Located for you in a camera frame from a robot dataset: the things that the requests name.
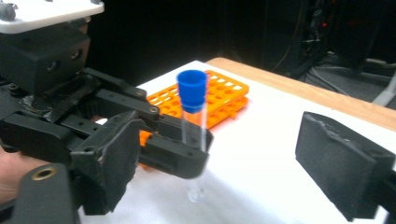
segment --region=human hand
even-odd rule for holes
[[[38,166],[47,164],[20,152],[7,153],[0,147],[0,204],[15,198],[22,177]]]

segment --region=white robot part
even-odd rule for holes
[[[0,33],[18,34],[102,13],[100,0],[0,0]]]

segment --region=blue cap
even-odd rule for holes
[[[178,74],[178,95],[183,110],[193,114],[203,108],[206,96],[206,81],[206,73],[199,70],[187,70]]]

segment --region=white tabletop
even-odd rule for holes
[[[82,223],[348,223],[295,160],[304,111],[336,119],[396,152],[396,132],[205,63],[186,64],[140,88],[151,95],[175,84],[187,69],[217,71],[250,89],[237,118],[211,129],[215,139],[202,176],[204,199],[189,201],[187,180],[138,168],[114,213],[87,217],[80,210]],[[380,208],[376,219],[354,223],[383,223],[385,215]]]

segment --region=clear test tube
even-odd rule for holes
[[[206,151],[206,82],[207,74],[198,70],[187,70],[177,76],[182,105],[182,141],[202,151]],[[202,178],[198,176],[188,181],[188,197],[197,203],[204,198]]]

